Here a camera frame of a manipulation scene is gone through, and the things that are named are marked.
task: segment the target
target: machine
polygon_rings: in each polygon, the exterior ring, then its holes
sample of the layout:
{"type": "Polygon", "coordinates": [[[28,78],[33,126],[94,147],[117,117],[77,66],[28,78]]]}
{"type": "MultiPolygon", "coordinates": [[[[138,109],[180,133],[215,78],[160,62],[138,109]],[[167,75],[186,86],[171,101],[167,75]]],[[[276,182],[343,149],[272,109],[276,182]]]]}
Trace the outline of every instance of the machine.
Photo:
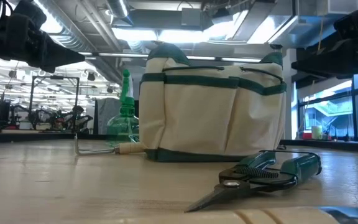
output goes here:
{"type": "Polygon", "coordinates": [[[314,49],[308,58],[292,63],[292,68],[321,78],[351,78],[358,74],[358,10],[334,23],[334,45],[314,49]]]}
{"type": "Polygon", "coordinates": [[[47,17],[32,0],[20,1],[14,10],[6,0],[0,0],[0,13],[0,58],[24,61],[51,73],[56,67],[85,60],[40,30],[47,17]],[[10,16],[5,16],[7,8],[10,16]]]}

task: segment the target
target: spray bottle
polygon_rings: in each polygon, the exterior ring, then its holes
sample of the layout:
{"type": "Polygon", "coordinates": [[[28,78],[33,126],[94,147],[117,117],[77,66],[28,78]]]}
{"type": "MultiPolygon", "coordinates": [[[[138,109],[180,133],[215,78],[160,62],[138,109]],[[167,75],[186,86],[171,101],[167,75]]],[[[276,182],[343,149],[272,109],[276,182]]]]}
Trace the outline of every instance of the spray bottle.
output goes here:
{"type": "Polygon", "coordinates": [[[107,125],[110,146],[139,141],[139,119],[135,117],[134,87],[128,70],[124,70],[123,77],[119,115],[111,118],[107,125]]]}

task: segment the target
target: workbench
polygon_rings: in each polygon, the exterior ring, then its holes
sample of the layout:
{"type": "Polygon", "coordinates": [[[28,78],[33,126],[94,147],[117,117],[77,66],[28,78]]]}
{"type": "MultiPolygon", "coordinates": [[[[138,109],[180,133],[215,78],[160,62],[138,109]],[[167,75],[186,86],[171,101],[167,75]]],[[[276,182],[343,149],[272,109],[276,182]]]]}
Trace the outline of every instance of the workbench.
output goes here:
{"type": "MultiPolygon", "coordinates": [[[[80,146],[106,147],[104,141],[84,140],[80,146]]],[[[206,210],[358,207],[358,153],[291,149],[319,154],[323,172],[294,189],[206,210]]],[[[145,154],[78,157],[71,140],[0,144],[0,223],[98,224],[122,217],[180,214],[210,193],[218,173],[234,164],[157,163],[145,154]]]]}

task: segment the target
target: garden tool bag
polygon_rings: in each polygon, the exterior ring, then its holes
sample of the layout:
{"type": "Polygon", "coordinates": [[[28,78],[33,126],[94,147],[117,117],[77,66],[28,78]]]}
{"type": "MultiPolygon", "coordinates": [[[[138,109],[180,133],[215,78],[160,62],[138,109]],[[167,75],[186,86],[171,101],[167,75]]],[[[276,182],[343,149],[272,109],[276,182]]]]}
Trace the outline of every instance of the garden tool bag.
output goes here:
{"type": "Polygon", "coordinates": [[[282,55],[243,66],[192,67],[172,44],[149,54],[140,84],[140,143],[160,162],[239,161],[283,133],[282,55]]]}

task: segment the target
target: wooden handle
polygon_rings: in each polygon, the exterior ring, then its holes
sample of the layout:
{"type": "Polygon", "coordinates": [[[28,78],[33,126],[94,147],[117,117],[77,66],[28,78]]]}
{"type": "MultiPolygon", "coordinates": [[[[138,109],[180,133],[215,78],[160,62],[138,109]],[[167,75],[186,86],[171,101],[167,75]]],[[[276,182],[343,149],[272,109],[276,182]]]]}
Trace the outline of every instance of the wooden handle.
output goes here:
{"type": "Polygon", "coordinates": [[[116,151],[118,154],[131,154],[144,152],[145,146],[140,142],[127,142],[120,143],[119,149],[116,151]]]}

